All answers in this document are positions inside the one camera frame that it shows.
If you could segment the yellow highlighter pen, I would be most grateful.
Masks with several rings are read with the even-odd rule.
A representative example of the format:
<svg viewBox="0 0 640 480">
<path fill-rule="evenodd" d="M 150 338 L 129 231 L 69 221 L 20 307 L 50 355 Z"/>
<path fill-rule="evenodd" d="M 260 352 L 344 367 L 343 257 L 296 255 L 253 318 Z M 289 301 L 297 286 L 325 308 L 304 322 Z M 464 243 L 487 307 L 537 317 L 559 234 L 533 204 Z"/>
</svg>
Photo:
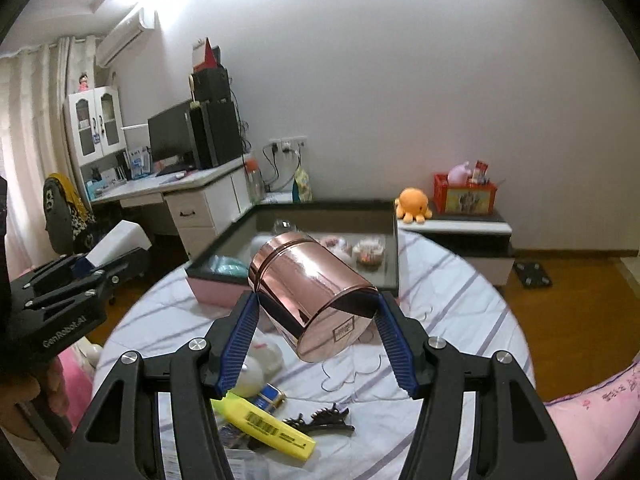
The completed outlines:
<svg viewBox="0 0 640 480">
<path fill-rule="evenodd" d="M 274 450 L 303 462 L 314 452 L 316 441 L 313 438 L 234 393 L 229 392 L 221 400 L 210 403 L 227 422 Z"/>
</svg>

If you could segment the white round compact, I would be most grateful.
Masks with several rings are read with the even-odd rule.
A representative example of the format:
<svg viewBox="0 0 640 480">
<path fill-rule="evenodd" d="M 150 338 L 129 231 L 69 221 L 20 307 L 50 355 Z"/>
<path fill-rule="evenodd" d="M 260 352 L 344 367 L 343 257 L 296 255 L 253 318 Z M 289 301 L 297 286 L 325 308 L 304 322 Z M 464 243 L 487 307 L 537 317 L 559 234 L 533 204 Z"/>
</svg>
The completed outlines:
<svg viewBox="0 0 640 480">
<path fill-rule="evenodd" d="M 258 330 L 253 336 L 239 378 L 231 392 L 242 398 L 260 393 L 269 379 L 276 376 L 283 366 L 283 354 L 279 346 Z"/>
</svg>

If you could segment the rose gold metal canister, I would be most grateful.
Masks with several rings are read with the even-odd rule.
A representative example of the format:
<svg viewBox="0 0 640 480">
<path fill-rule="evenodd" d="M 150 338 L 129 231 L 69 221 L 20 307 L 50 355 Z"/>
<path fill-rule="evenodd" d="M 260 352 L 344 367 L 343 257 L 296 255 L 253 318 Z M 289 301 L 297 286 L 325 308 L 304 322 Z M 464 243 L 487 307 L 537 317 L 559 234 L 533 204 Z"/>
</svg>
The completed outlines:
<svg viewBox="0 0 640 480">
<path fill-rule="evenodd" d="M 308 363 L 353 344 L 378 310 L 378 289 L 303 232 L 267 240 L 250 262 L 248 282 L 296 356 Z"/>
</svg>

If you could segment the office chair with clothes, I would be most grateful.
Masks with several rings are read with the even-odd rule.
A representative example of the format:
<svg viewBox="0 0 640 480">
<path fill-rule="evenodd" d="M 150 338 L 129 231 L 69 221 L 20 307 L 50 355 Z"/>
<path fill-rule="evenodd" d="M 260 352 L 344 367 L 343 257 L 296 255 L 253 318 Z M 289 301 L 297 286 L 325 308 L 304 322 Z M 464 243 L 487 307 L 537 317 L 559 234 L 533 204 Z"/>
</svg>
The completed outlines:
<svg viewBox="0 0 640 480">
<path fill-rule="evenodd" d="M 49 174 L 44 180 L 43 212 L 46 231 L 58 255 L 84 254 L 100 240 L 99 223 L 86 208 L 65 174 Z"/>
</svg>

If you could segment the pink pillow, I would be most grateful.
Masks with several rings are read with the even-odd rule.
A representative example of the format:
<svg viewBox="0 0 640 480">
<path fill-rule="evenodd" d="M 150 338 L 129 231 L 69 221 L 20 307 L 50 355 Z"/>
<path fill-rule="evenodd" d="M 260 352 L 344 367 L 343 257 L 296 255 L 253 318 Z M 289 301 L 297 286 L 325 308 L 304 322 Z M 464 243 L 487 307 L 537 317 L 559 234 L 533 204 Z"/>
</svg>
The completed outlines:
<svg viewBox="0 0 640 480">
<path fill-rule="evenodd" d="M 581 393 L 546 404 L 578 479 L 595 479 L 639 415 L 639 363 Z"/>
</svg>

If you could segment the blue gold small box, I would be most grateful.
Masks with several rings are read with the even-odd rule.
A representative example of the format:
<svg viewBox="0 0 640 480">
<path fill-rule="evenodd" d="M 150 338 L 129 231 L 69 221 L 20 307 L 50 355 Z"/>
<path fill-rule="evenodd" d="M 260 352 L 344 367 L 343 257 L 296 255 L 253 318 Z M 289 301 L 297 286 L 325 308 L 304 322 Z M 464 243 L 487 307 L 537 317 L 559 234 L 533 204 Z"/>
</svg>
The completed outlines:
<svg viewBox="0 0 640 480">
<path fill-rule="evenodd" d="M 286 395 L 271 384 L 264 385 L 256 396 L 250 398 L 250 403 L 261 410 L 273 414 L 283 404 Z"/>
</svg>

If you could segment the black bathroom scale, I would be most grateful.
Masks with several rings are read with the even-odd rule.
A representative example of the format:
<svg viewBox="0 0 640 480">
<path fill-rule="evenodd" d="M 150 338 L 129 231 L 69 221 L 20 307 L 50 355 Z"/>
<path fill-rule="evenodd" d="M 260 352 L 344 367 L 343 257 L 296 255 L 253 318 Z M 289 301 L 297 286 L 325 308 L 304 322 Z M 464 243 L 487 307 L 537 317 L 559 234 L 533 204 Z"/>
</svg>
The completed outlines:
<svg viewBox="0 0 640 480">
<path fill-rule="evenodd" d="M 525 289 L 549 288 L 552 286 L 551 278 L 549 278 L 548 273 L 539 262 L 516 260 L 513 270 Z"/>
</svg>

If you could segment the white desk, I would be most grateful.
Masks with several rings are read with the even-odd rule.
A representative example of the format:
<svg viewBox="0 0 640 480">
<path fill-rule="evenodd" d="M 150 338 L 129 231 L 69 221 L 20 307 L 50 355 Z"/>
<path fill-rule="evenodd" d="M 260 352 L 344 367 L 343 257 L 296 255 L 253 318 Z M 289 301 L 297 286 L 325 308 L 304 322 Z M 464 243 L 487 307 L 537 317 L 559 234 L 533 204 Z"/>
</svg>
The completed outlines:
<svg viewBox="0 0 640 480">
<path fill-rule="evenodd" d="M 183 177 L 165 174 L 132 180 L 91 203 L 98 206 L 113 202 L 124 208 L 166 205 L 186 254 L 193 258 L 252 208 L 245 158 Z"/>
</svg>

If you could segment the white glass-door cabinet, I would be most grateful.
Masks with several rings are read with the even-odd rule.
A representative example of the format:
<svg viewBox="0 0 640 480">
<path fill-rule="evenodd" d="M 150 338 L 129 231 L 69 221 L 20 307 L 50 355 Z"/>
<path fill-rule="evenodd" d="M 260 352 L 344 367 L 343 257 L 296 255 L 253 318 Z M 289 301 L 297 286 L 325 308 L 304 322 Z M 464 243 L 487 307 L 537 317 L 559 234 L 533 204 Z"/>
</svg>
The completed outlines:
<svg viewBox="0 0 640 480">
<path fill-rule="evenodd" d="M 126 150 L 119 95 L 114 87 L 70 94 L 65 113 L 74 159 L 79 167 Z"/>
</svg>

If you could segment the black hair claw clip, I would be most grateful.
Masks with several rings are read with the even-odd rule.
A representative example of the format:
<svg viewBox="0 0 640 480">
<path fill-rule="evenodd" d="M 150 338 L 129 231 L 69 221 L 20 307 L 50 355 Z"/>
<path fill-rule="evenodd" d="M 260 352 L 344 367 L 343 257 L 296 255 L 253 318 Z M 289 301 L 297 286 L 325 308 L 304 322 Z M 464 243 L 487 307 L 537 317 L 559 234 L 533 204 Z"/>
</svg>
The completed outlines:
<svg viewBox="0 0 640 480">
<path fill-rule="evenodd" d="M 330 408 L 320 408 L 306 419 L 302 413 L 295 418 L 285 419 L 283 422 L 302 434 L 310 436 L 318 432 L 338 432 L 339 434 L 353 434 L 355 427 L 346 422 L 349 408 L 339 408 L 333 404 Z"/>
</svg>

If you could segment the black computer monitor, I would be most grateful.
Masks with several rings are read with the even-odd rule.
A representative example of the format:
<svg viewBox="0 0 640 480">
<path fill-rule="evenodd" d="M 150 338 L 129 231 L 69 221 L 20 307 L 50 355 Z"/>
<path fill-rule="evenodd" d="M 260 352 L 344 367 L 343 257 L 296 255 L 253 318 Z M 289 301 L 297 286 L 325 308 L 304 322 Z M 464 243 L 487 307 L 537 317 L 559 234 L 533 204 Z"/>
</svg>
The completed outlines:
<svg viewBox="0 0 640 480">
<path fill-rule="evenodd" d="M 189 133 L 190 103 L 184 101 L 148 119 L 153 162 L 192 154 Z"/>
</svg>

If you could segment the white bedside table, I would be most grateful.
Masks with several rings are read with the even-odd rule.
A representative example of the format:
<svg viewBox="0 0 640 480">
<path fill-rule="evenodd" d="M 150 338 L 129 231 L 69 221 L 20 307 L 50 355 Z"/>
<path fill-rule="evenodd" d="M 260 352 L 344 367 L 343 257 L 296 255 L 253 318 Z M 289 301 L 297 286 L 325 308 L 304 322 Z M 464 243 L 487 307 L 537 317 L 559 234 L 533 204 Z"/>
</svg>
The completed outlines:
<svg viewBox="0 0 640 480">
<path fill-rule="evenodd" d="M 398 228 L 415 232 L 466 260 L 495 287 L 503 287 L 514 263 L 512 226 L 498 211 L 492 214 L 439 214 L 424 223 Z"/>
</svg>

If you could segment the orange lid bottle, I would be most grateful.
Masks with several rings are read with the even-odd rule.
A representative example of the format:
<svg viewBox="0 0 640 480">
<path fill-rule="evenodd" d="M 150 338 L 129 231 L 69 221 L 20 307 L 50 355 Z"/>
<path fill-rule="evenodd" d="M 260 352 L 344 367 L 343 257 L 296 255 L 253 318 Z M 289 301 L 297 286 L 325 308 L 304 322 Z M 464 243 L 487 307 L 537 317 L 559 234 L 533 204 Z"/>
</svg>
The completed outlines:
<svg viewBox="0 0 640 480">
<path fill-rule="evenodd" d="M 253 204 L 259 204 L 265 197 L 265 182 L 258 161 L 253 157 L 244 162 L 247 192 Z"/>
</svg>

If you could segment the black computer tower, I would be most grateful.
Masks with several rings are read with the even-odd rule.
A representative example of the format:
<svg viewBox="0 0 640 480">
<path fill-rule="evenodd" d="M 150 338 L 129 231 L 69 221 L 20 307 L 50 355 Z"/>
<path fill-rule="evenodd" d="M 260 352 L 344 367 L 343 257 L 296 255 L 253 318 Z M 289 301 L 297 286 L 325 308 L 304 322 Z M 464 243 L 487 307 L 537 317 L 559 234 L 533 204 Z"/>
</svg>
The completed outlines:
<svg viewBox="0 0 640 480">
<path fill-rule="evenodd" d="M 221 166 L 243 154 L 238 118 L 231 101 L 190 106 L 188 117 L 193 158 L 198 170 Z"/>
</svg>

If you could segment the red storage basket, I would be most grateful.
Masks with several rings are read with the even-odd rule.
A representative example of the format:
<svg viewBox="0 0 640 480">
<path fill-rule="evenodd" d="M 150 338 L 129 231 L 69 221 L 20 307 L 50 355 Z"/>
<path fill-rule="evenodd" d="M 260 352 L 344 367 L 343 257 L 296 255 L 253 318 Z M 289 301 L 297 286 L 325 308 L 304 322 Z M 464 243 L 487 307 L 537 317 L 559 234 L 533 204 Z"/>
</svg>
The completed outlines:
<svg viewBox="0 0 640 480">
<path fill-rule="evenodd" d="M 434 204 L 440 214 L 488 216 L 494 213 L 498 186 L 487 175 L 488 165 L 464 162 L 446 174 L 434 174 Z"/>
</svg>

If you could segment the pink black storage box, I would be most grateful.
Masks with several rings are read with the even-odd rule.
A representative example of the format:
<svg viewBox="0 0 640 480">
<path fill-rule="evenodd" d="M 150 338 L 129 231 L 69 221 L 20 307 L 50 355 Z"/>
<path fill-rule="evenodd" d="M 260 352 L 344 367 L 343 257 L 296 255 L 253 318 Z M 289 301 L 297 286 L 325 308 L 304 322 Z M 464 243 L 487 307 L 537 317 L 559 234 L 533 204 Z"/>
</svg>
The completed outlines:
<svg viewBox="0 0 640 480">
<path fill-rule="evenodd" d="M 285 276 L 357 273 L 381 292 L 399 292 L 398 227 L 382 200 L 258 205 L 233 221 L 186 267 L 201 304 L 231 308 L 254 281 L 284 262 Z"/>
</svg>

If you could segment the orange octopus plush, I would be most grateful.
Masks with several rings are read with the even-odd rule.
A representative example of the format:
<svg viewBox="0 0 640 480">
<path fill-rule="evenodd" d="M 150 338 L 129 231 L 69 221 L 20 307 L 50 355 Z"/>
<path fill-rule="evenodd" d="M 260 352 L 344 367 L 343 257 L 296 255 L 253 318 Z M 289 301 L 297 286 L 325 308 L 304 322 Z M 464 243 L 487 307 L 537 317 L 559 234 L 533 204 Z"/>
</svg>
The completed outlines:
<svg viewBox="0 0 640 480">
<path fill-rule="evenodd" d="M 432 218 L 428 198 L 420 188 L 404 188 L 395 200 L 395 214 L 405 224 L 422 224 Z"/>
</svg>

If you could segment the white air conditioner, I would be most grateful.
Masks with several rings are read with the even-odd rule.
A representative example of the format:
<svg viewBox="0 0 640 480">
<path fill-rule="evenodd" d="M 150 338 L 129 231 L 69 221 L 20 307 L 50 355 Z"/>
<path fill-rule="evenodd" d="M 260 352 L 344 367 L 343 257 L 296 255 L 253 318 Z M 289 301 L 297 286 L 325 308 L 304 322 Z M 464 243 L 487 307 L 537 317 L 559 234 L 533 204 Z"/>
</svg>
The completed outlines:
<svg viewBox="0 0 640 480">
<path fill-rule="evenodd" d="M 140 8 L 129 18 L 124 18 L 96 47 L 96 64 L 105 68 L 113 63 L 123 50 L 147 32 L 155 29 L 156 12 Z"/>
</svg>

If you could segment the black speaker box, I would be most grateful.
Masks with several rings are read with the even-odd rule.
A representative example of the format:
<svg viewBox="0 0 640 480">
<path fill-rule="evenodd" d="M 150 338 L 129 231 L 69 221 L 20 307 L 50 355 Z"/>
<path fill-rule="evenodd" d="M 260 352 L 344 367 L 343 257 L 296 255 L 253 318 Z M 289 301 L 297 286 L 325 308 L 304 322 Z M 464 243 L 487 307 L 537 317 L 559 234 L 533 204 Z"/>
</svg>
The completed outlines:
<svg viewBox="0 0 640 480">
<path fill-rule="evenodd" d="M 231 100 L 228 70 L 218 66 L 203 68 L 192 74 L 194 98 L 201 102 Z"/>
</svg>

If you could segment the wall power socket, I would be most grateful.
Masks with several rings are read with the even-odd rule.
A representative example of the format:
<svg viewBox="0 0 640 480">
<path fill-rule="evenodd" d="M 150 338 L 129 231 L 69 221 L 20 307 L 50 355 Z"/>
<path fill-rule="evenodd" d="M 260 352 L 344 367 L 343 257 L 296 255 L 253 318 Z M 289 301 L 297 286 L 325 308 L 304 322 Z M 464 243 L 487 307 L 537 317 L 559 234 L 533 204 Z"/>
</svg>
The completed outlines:
<svg viewBox="0 0 640 480">
<path fill-rule="evenodd" d="M 285 138 L 270 139 L 268 145 L 277 153 L 300 154 L 306 148 L 308 138 L 306 136 L 286 136 Z"/>
</svg>

